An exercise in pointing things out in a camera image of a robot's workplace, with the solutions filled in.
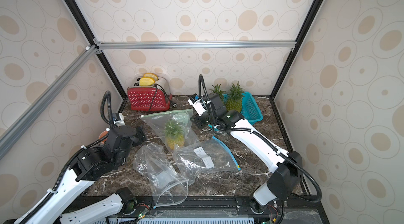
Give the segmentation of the yellow pineapple green crown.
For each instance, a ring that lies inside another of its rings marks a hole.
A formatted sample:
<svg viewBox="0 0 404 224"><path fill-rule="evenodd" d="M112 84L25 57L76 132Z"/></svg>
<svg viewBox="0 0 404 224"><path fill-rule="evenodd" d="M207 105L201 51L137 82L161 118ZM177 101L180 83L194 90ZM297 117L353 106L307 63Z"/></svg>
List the yellow pineapple green crown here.
<svg viewBox="0 0 404 224"><path fill-rule="evenodd" d="M225 91L222 89L221 84L212 85L211 92L218 95L221 101L224 101Z"/></svg>

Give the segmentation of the clear zip bag green seal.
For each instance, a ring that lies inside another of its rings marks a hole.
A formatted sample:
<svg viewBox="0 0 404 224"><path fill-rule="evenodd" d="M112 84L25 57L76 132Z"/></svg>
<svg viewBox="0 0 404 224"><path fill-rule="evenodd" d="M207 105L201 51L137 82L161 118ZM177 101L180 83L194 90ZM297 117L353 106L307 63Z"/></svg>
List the clear zip bag green seal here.
<svg viewBox="0 0 404 224"><path fill-rule="evenodd" d="M140 119L159 136L168 151L173 151L199 142L191 128L192 115L192 109L185 109L141 115Z"/></svg>

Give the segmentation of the clear zip bag blue slider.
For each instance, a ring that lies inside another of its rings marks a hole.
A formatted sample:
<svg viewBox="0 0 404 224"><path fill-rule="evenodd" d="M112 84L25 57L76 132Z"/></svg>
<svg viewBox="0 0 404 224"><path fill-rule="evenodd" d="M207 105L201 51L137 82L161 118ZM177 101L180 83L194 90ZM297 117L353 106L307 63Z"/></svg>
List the clear zip bag blue slider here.
<svg viewBox="0 0 404 224"><path fill-rule="evenodd" d="M241 170L230 149L216 137L177 148L172 157L190 184L193 184L200 174Z"/></svg>

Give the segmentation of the clear zip bag white seal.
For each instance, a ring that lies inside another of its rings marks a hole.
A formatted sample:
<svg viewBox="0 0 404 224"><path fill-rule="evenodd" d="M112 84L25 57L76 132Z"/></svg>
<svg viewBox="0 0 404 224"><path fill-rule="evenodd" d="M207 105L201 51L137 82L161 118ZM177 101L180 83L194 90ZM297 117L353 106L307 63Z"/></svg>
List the clear zip bag white seal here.
<svg viewBox="0 0 404 224"><path fill-rule="evenodd" d="M142 146L135 154L133 167L148 178L155 208L179 205L188 197L189 179L174 169L163 146Z"/></svg>

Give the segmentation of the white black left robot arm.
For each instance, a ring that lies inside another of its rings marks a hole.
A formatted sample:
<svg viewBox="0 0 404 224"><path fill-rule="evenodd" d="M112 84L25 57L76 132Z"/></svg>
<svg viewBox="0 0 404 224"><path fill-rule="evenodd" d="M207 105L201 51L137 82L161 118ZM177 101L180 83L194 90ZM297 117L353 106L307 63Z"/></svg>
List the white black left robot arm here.
<svg viewBox="0 0 404 224"><path fill-rule="evenodd" d="M109 90L102 98L100 113L108 124L106 135L74 153L62 168L55 185L15 223L54 223L83 191L101 176L125 164L131 149L146 141L142 127L128 127L122 114L112 112Z"/></svg>

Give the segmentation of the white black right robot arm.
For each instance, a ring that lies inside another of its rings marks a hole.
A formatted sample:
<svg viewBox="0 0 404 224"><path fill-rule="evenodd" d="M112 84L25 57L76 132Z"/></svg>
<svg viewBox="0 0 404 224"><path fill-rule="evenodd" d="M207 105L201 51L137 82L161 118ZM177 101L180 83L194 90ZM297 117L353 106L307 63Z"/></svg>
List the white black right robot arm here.
<svg viewBox="0 0 404 224"><path fill-rule="evenodd" d="M195 113L191 121L200 129L210 125L212 130L227 133L248 147L267 166L271 176L252 194L249 205L254 213L261 214L273 200L283 205L293 194L300 178L305 176L314 186L316 195L300 196L301 200L319 203L322 191L317 181L304 168L301 155L272 143L255 129L238 111L228 111L218 94L207 92L203 75L198 77L198 93L192 95L189 104Z"/></svg>

